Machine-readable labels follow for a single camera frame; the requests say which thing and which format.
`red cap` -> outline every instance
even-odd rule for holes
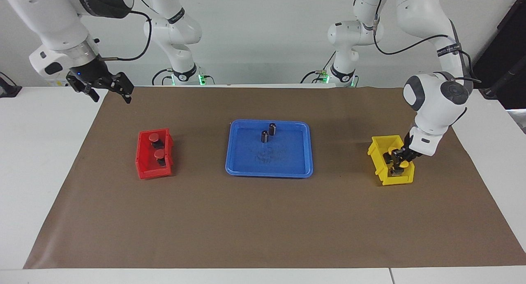
[[[159,134],[152,133],[152,134],[150,134],[150,136],[148,136],[148,139],[150,140],[150,142],[158,142],[159,141]]]
[[[164,155],[165,155],[165,153],[164,153],[164,149],[158,149],[158,150],[156,150],[155,153],[154,153],[154,157],[155,157],[157,160],[162,160],[162,159],[164,159]]]

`capacitor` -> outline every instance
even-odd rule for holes
[[[274,123],[271,123],[270,125],[268,125],[268,134],[270,136],[276,135],[276,128],[277,128],[277,126]]]
[[[261,142],[263,142],[263,143],[267,143],[268,142],[268,132],[267,131],[261,132]]]

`white wall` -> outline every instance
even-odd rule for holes
[[[353,20],[353,0],[181,0],[187,13],[203,27],[203,40],[190,46],[195,60],[217,83],[294,83],[310,70],[323,67],[332,46],[327,41],[330,24]],[[457,28],[464,50],[476,57],[496,33],[496,26],[515,0],[441,0]],[[154,14],[139,0],[136,10]],[[38,37],[0,0],[0,71],[21,85],[43,85],[28,56],[39,45]],[[133,57],[146,41],[143,17],[124,20],[87,16],[83,22],[98,37],[105,56]],[[418,39],[396,24],[394,1],[383,10],[384,50],[399,50]],[[357,47],[360,85],[401,86],[409,76],[439,69],[434,48],[423,44],[387,57],[374,46]],[[124,71],[137,85],[150,84],[152,75],[169,67],[155,45],[139,61],[109,62],[113,72]]]

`black electrical device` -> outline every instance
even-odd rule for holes
[[[487,99],[497,99],[506,109],[526,108],[526,0],[517,0],[498,34],[477,61],[477,85]]]
[[[18,95],[22,87],[16,85],[8,76],[3,74],[8,80],[12,82],[13,85],[9,84],[0,76],[0,98],[13,98]]]

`green indicator light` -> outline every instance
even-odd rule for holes
[[[206,78],[202,75],[199,75],[199,83],[201,85],[206,85]]]

